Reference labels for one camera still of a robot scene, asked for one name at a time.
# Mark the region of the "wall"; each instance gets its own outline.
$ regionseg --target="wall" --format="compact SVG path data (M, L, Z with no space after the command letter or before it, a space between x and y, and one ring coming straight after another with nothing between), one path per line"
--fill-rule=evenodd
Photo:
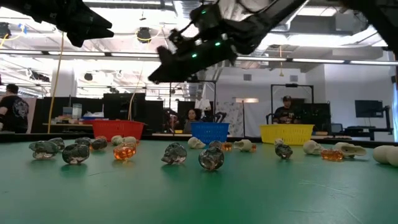
M318 65L305 74L308 85L313 85L314 103L326 103L325 65Z
M252 81L244 81L243 74L251 74ZM271 84L290 83L290 75L298 75L298 84L306 84L305 74L300 73L299 69L283 69L284 76L280 76L280 70L275 69L250 69L224 68L216 86L217 101L232 102L236 98L258 98L264 103L264 111L271 112ZM203 96L210 101L214 99L214 86L208 83ZM294 98L311 99L309 88L286 88L275 86L274 89L274 110L282 106L282 98L290 95Z
M355 100L382 100L392 106L391 68L364 65L325 65L325 96L330 101L332 123L348 126L386 127L385 118L356 118ZM393 141L387 133L376 133L377 141Z

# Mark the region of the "cap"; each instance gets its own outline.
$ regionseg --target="cap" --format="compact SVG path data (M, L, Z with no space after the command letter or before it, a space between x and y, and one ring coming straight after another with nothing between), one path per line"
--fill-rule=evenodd
M283 102L286 102L286 101L292 101L292 97L284 96Z

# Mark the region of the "blue basket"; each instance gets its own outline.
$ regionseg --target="blue basket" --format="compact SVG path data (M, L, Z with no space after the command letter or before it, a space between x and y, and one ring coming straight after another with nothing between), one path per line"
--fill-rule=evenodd
M226 141L229 123L192 122L192 136L205 144L212 141Z

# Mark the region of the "man wearing cap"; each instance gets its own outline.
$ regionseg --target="man wearing cap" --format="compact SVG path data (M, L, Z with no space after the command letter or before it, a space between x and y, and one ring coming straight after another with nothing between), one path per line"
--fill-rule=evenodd
M290 96L284 96L283 102L284 106L275 110L272 122L278 124L297 123L298 121L295 119L294 110L292 109L292 98Z

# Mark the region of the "plastic basket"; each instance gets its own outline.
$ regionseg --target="plastic basket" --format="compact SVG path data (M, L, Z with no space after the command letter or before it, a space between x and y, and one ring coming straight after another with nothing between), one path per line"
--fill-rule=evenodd
M212 141L226 141L229 123L192 122L192 136L205 144Z
M261 140L274 144L275 139L283 139L285 144L302 146L311 140L312 124L268 124L261 125Z
M132 136L140 140L144 123L137 121L92 121L94 137L105 136L111 141L113 136Z

